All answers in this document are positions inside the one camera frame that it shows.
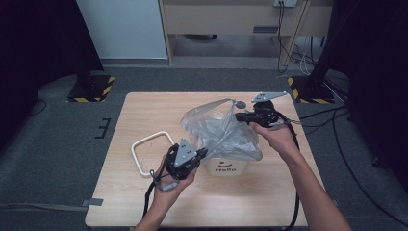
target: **trash bag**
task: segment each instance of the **trash bag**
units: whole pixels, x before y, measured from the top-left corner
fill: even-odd
[[[196,150],[206,147],[210,158],[239,161],[260,161],[263,157],[258,135],[244,122],[235,118],[236,101],[221,99],[201,105],[186,112],[182,127],[189,133],[191,145]]]

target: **person's right hand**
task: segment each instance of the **person's right hand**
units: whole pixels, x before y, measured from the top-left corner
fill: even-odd
[[[288,125],[282,124],[272,128],[265,128],[255,122],[250,122],[249,126],[259,135],[264,137],[275,151],[282,158],[286,155],[297,153],[299,150],[294,143],[293,135],[289,130]]]

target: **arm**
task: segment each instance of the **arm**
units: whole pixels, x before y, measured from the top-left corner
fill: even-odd
[[[159,189],[155,188],[154,198],[150,209],[147,211],[146,215],[141,219],[135,229],[133,229],[133,231],[158,230],[163,219],[165,219],[166,213],[176,202],[180,193],[194,181],[196,172],[197,168],[194,169],[185,180],[180,181],[177,187],[168,192],[162,192]],[[173,181],[174,180],[171,179],[171,176],[162,178],[162,182],[164,184]]]
[[[257,123],[250,123],[250,126],[269,142],[288,165],[310,229],[351,230],[296,147],[289,128],[281,125],[267,129]]]

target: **wall socket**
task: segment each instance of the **wall socket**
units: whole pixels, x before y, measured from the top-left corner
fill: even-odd
[[[281,6],[279,2],[282,2],[283,6],[286,8],[293,8],[296,6],[297,0],[275,0],[273,6],[279,8]]]

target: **white wall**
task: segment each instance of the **white wall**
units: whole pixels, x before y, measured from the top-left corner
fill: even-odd
[[[157,0],[77,0],[100,59],[167,59]]]

